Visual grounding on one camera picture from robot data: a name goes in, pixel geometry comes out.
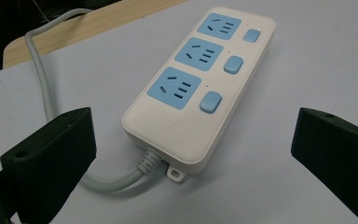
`desk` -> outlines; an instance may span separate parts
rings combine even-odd
[[[185,1],[187,0],[122,0],[86,16],[65,21],[36,36],[34,42],[39,53],[46,54]],[[25,39],[21,37],[5,48],[3,67],[9,68],[30,59]]]
[[[114,4],[117,13],[132,2],[137,1]],[[143,151],[122,129],[122,115],[216,6],[271,17],[277,29],[206,169],[179,186],[164,176],[162,163],[151,178],[114,195],[79,186],[52,223],[358,223],[290,154],[300,107],[358,125],[358,1],[186,1],[45,54],[60,113],[92,108],[98,155],[91,173],[114,178],[133,169]],[[67,34],[83,29],[76,24]],[[63,41],[59,48],[68,44]],[[32,62],[0,71],[0,155],[46,123],[41,99]]]

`white power strip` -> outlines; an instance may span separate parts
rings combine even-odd
[[[205,168],[275,26],[270,18],[211,9],[124,114],[129,137],[170,164],[170,179]]]

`white cable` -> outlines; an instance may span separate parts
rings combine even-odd
[[[132,174],[121,177],[119,180],[104,182],[102,180],[98,180],[95,177],[91,177],[88,174],[83,175],[80,183],[86,187],[87,189],[91,189],[100,193],[107,192],[116,192],[122,189],[125,189],[144,175],[149,175],[159,164],[161,161],[161,157],[153,151],[146,151],[143,157],[138,161],[137,170],[135,170]]]
[[[46,76],[45,68],[43,67],[42,60],[40,59],[39,53],[34,46],[33,37],[36,35],[40,35],[47,30],[53,28],[57,24],[59,24],[62,21],[65,21],[75,15],[78,14],[85,14],[91,12],[90,9],[80,8],[80,9],[73,9],[70,10],[64,14],[62,14],[60,17],[55,19],[54,21],[51,21],[37,29],[34,29],[33,31],[28,32],[25,34],[25,42],[27,44],[27,47],[31,53],[31,56],[34,60],[34,66],[36,68],[36,73],[39,75],[39,81],[40,86],[42,89],[42,95],[43,95],[43,102],[45,106],[45,113],[46,118],[48,121],[53,120],[55,117],[57,117],[57,109],[54,107],[51,98],[50,98],[50,90],[48,86],[48,79]],[[82,179],[80,180],[80,183],[93,191],[97,192],[114,192],[119,191],[122,189],[125,189],[135,182],[137,182],[139,179],[142,178],[144,175],[149,175],[154,168],[159,164],[161,161],[161,157],[156,154],[153,151],[146,151],[146,153],[143,155],[143,157],[138,161],[138,164],[136,165],[137,170],[134,171],[130,175],[126,175],[124,177],[121,177],[119,180],[111,181],[111,182],[103,182],[100,180],[97,180],[95,177],[92,177],[89,174],[84,174]]]
[[[34,46],[33,37],[46,32],[47,30],[53,28],[57,24],[66,21],[67,19],[75,15],[85,14],[89,12],[91,12],[91,10],[85,8],[70,10],[62,14],[59,18],[55,19],[54,21],[51,21],[25,34],[25,42],[27,43],[27,47],[31,53],[32,59],[34,60],[34,67],[36,68],[36,72],[39,75],[40,86],[42,88],[42,94],[43,94],[43,102],[45,105],[45,113],[46,113],[46,118],[48,118],[48,121],[52,121],[55,117],[57,117],[58,113],[57,111],[55,111],[53,103],[51,102],[50,90],[48,87],[48,79],[46,76],[45,68],[43,67],[42,60],[39,57],[39,53],[37,52],[37,49]]]

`blue switch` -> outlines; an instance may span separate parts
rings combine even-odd
[[[208,91],[201,101],[200,109],[208,114],[214,113],[222,101],[222,96],[215,91]]]
[[[235,75],[242,67],[243,59],[238,56],[231,56],[225,64],[225,72]]]
[[[254,43],[259,36],[260,36],[260,31],[255,29],[250,29],[248,30],[248,32],[246,32],[246,35],[243,39],[247,42]]]

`blue outlet panel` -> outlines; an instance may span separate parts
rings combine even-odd
[[[147,91],[147,95],[176,109],[183,109],[200,83],[199,77],[167,67]]]
[[[211,13],[197,30],[199,33],[229,40],[240,26],[241,20]]]
[[[222,50],[221,45],[192,37],[176,55],[175,60],[206,72],[211,69]]]

